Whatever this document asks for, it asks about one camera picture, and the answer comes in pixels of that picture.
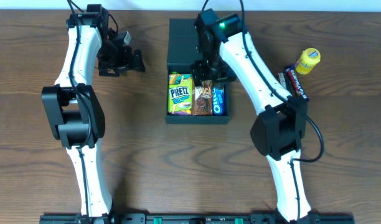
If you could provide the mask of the yellow candy jar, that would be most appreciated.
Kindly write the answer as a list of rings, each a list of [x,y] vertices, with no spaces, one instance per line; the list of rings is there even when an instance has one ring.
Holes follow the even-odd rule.
[[[318,49],[308,48],[304,50],[295,64],[295,70],[302,75],[309,74],[321,61],[321,53]]]

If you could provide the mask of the black gift box with lid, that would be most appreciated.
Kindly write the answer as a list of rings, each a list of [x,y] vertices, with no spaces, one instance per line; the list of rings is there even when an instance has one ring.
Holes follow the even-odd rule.
[[[190,74],[191,65],[202,59],[198,53],[198,35],[194,28],[194,19],[169,20],[169,42],[167,50],[167,73]],[[230,121],[229,85],[225,85],[225,107],[223,115],[179,116],[166,114],[167,124],[227,124]]]

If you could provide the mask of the green candy bar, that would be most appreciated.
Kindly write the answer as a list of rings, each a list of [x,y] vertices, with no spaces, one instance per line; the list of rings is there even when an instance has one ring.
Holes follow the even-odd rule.
[[[277,79],[278,79],[279,83],[281,84],[281,86],[282,86],[284,89],[287,89],[286,78],[285,78],[284,73],[283,73],[283,72],[277,72],[277,73],[276,73],[276,76],[277,76]]]

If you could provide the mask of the purple Dairy Milk bar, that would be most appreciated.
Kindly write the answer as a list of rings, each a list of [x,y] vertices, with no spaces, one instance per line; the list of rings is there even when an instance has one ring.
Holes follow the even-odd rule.
[[[290,85],[293,88],[294,95],[300,96],[303,99],[305,99],[306,101],[309,101],[309,98],[308,98],[299,78],[297,77],[297,73],[296,73],[294,65],[290,65],[290,66],[286,67],[285,72],[288,76],[288,80],[290,82]]]

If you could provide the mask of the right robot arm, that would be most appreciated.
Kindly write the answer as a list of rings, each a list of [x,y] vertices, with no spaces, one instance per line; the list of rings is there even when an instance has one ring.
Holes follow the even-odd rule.
[[[202,59],[191,66],[195,85],[204,80],[239,80],[256,113],[251,139],[270,164],[277,210],[287,222],[298,222],[311,207],[304,193],[297,160],[305,134],[306,99],[293,96],[271,73],[257,52],[250,33],[236,14],[219,18],[214,10],[198,14],[194,22],[197,51]]]

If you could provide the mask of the brown Pocky box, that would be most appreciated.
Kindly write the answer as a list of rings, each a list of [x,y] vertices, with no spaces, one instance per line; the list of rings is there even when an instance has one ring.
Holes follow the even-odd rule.
[[[192,115],[193,116],[210,116],[213,115],[212,111],[212,92],[213,81],[204,80],[201,86],[195,86],[192,102]]]

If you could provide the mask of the blue Oreo pack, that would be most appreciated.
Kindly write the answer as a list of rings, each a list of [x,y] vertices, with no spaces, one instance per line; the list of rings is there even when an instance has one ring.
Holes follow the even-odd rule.
[[[225,113],[225,87],[216,83],[213,88],[213,115],[221,116]]]

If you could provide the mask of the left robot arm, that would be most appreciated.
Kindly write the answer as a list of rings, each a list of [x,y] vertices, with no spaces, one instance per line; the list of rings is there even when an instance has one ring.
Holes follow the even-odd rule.
[[[80,9],[72,0],[66,21],[69,37],[65,61],[52,86],[42,89],[42,103],[53,137],[70,157],[81,198],[80,214],[69,218],[45,216],[52,223],[113,223],[113,198],[101,159],[105,114],[93,89],[93,72],[118,77],[122,72],[145,72],[140,49],[132,49],[129,32],[112,29],[115,18],[101,4]]]

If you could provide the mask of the green Pretz box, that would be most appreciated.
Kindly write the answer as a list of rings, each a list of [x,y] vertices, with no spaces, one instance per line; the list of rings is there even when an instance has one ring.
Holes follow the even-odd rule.
[[[171,73],[168,78],[167,112],[171,115],[192,114],[193,79],[191,74]]]

